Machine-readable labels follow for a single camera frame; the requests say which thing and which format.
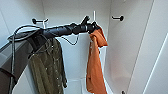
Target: hanger hook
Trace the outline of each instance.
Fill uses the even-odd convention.
[[[96,21],[96,11],[95,10],[93,11],[93,21],[94,22]]]

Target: orange towel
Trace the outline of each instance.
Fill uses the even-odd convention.
[[[92,42],[90,42],[89,48],[86,87],[87,90],[91,93],[107,94],[102,74],[98,47],[107,46],[108,44],[101,28],[91,33],[90,38]]]

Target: white closet wall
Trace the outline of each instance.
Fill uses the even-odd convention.
[[[128,94],[168,94],[168,2],[154,0]]]
[[[93,11],[96,11],[96,22],[108,34],[111,0],[43,0],[45,18],[48,18],[48,27],[80,24],[85,16],[93,22]],[[76,35],[67,36],[71,42],[76,41]],[[78,43],[70,45],[62,38],[57,38],[63,49],[65,72],[68,87],[65,94],[89,94],[86,91],[85,76],[89,52],[89,34],[79,34]],[[100,49],[102,68],[105,63],[106,48]]]
[[[104,73],[114,94],[121,94],[122,91],[127,94],[152,2],[153,0],[112,0],[110,17],[124,16],[122,22],[110,19],[108,32],[109,46]]]

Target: olive green jacket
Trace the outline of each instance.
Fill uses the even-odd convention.
[[[39,94],[63,94],[67,87],[62,49],[58,40],[49,39],[45,45],[33,54],[30,66]]]

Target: gray garment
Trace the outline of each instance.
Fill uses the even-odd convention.
[[[63,94],[67,79],[59,41],[55,38],[49,39],[40,51],[44,52],[34,54],[30,59],[37,91],[39,94]]]

